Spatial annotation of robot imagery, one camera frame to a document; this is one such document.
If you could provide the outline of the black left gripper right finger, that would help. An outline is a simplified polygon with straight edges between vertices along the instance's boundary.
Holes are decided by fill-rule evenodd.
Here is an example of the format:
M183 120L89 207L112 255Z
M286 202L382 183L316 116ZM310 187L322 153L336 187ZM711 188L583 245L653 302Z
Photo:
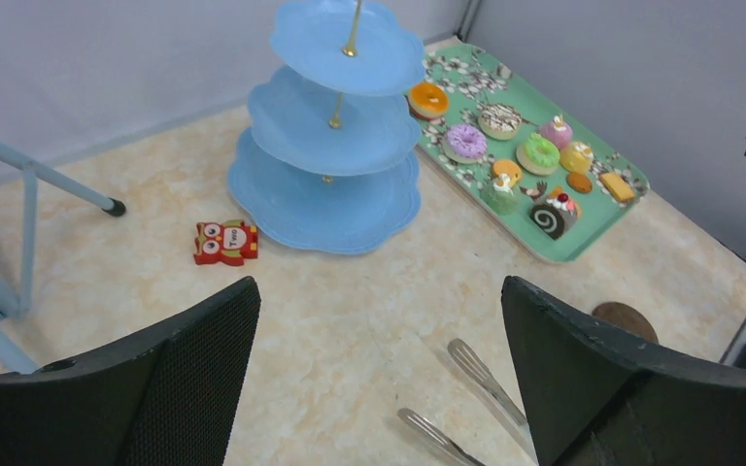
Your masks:
M527 280L501 290L542 465L746 465L746 369L650 343Z

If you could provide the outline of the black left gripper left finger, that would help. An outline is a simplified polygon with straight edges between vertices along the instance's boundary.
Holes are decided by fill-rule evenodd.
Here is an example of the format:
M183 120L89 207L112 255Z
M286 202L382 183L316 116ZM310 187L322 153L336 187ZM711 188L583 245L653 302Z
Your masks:
M0 465L220 465L259 319L245 277L38 371L0 374Z

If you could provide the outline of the chocolate swirl roll cake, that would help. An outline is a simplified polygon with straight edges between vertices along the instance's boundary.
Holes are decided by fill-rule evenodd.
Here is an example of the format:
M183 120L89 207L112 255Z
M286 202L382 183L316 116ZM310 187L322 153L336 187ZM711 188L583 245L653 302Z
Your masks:
M529 218L553 240L561 238L580 219L555 209L546 202L547 197L538 199L529 211Z

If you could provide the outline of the green dome cake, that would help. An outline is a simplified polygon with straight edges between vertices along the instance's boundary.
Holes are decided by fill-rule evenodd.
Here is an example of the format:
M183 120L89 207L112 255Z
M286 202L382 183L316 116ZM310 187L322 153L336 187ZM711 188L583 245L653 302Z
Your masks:
M498 216L510 215L521 202L521 194L513 186L507 173L500 173L486 183L480 191L480 197Z

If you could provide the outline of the green glazed donut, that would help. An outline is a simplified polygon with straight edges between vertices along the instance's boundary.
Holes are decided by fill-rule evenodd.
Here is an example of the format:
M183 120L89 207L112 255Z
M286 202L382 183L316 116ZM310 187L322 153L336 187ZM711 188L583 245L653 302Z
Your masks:
M549 176L560 166L560 150L538 133L532 133L516 150L519 164L536 176Z

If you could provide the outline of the blue three-tier cake stand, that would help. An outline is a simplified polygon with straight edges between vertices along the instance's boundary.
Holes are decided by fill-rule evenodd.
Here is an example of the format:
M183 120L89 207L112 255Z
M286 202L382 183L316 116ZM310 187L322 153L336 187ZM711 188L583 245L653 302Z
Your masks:
M423 42L376 2L289 1L270 43L282 64L248 95L230 195L284 246L377 249L421 206L405 94L424 78Z

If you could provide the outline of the purple glazed donut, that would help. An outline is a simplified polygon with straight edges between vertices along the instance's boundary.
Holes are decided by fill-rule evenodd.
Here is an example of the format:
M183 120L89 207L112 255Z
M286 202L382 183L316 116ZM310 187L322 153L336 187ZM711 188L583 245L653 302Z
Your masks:
M448 128L443 136L442 150L457 163L472 164L487 153L488 142L479 128L461 123Z

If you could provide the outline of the white chocolate drizzle donut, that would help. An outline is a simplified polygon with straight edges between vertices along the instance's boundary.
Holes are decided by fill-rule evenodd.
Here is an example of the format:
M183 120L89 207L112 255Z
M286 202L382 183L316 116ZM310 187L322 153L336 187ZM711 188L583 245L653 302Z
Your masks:
M498 141L513 139L522 123L523 118L514 107L501 103L486 105L478 117L480 129Z

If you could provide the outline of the orange glazed donut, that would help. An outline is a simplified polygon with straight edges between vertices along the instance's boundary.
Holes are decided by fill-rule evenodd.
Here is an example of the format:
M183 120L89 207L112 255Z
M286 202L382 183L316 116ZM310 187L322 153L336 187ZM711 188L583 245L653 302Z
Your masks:
M430 121L441 117L449 109L448 95L434 83L415 85L407 92L406 98L411 114L419 119Z

